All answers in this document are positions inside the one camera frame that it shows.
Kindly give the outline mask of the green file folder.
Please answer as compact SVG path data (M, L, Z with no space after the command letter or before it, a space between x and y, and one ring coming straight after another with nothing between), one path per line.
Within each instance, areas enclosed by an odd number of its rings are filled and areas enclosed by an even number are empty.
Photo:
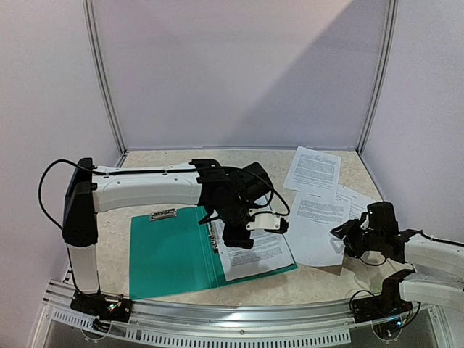
M206 212L201 207L177 209L177 216L149 221L133 217L130 228L129 294L148 299L220 286Z

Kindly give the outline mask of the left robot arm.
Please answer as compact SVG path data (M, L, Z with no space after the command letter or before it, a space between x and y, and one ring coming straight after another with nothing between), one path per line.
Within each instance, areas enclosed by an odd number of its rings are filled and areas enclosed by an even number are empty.
M167 167L122 169L79 162L65 196L62 237L65 241L79 301L93 315L108 307L100 293L96 262L96 216L124 207L184 204L203 207L206 223L216 216L225 225L229 247L252 248L251 231L280 228L274 212L256 205L272 183L256 162L245 168L222 166L214 159L193 159Z

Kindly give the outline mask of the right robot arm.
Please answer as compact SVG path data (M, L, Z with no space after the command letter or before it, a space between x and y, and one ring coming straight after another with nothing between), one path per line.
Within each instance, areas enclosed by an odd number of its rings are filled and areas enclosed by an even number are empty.
M463 311L463 243L413 229L401 231L390 202L369 204L360 218L333 228L331 234L343 241L350 257L379 252L411 266L385 278L380 294L351 301L357 322L407 312L414 302Z

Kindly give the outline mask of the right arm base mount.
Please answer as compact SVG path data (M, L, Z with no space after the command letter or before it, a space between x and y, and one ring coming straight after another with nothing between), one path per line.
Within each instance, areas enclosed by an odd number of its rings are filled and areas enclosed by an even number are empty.
M403 327L415 319L420 309L420 302L414 310L412 302L405 301L390 291L375 295L368 290L359 290L349 300L349 310L356 323L398 318L396 327Z

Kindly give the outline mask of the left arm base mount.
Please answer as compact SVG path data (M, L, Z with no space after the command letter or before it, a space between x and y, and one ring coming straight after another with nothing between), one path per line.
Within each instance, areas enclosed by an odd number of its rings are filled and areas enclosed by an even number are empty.
M131 318L133 301L122 294L108 295L101 292L84 294L75 291L70 309L92 315L103 321L128 323Z

